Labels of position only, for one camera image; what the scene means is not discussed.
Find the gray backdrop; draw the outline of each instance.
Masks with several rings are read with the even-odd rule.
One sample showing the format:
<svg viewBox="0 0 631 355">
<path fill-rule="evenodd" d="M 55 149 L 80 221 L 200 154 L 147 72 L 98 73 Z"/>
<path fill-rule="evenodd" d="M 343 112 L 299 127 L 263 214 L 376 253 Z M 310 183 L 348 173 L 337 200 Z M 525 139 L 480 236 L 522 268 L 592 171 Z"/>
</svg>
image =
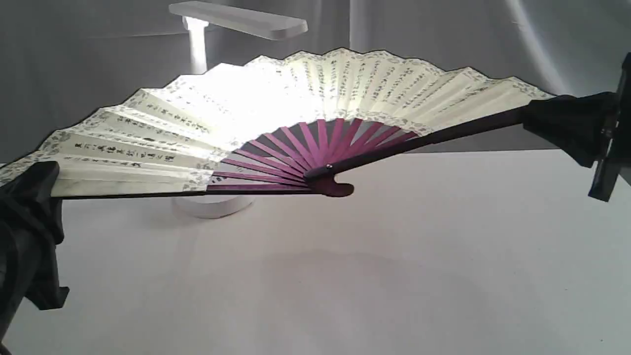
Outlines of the gray backdrop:
<svg viewBox="0 0 631 355">
<path fill-rule="evenodd" d="M 114 105 L 139 87 L 189 71 L 174 0 L 9 0 L 0 12 L 0 162 L 53 129 Z M 387 49 L 444 69 L 516 75 L 552 93 L 615 90 L 631 51 L 629 0 L 214 0 L 305 18 L 309 32 L 272 42 L 209 27 L 209 65 L 337 47 Z M 422 151 L 551 148 L 507 128 Z"/>
</svg>

